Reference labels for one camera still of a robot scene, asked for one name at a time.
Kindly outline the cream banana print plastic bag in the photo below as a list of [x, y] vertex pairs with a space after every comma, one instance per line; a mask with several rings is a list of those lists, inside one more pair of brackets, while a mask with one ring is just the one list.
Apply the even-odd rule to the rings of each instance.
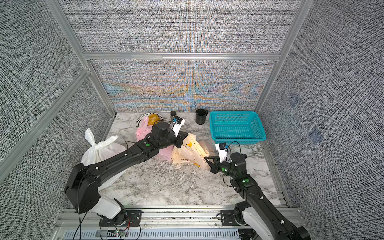
[[189, 134], [183, 141], [181, 148], [174, 147], [171, 153], [173, 164], [188, 163], [201, 169], [209, 170], [210, 166], [205, 157], [214, 156], [212, 144], [206, 141], [197, 141], [196, 135]]

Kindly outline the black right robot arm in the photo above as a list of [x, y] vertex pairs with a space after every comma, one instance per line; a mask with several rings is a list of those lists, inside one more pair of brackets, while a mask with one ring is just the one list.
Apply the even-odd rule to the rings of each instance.
[[248, 174], [246, 158], [241, 153], [231, 154], [229, 162], [221, 162], [219, 157], [205, 157], [213, 174], [221, 172], [232, 178], [231, 186], [244, 200], [235, 205], [237, 223], [252, 227], [263, 240], [309, 240], [309, 232], [283, 216]]

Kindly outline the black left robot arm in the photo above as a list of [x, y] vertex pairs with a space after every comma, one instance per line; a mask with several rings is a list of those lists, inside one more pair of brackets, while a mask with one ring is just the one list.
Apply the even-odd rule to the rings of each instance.
[[166, 122], [153, 125], [151, 132], [122, 153], [102, 162], [73, 167], [64, 192], [80, 215], [93, 212], [120, 224], [125, 219], [125, 208], [116, 199], [104, 197], [99, 187], [122, 171], [144, 163], [169, 146], [181, 148], [188, 133], [181, 131], [184, 119], [174, 119], [171, 127]]

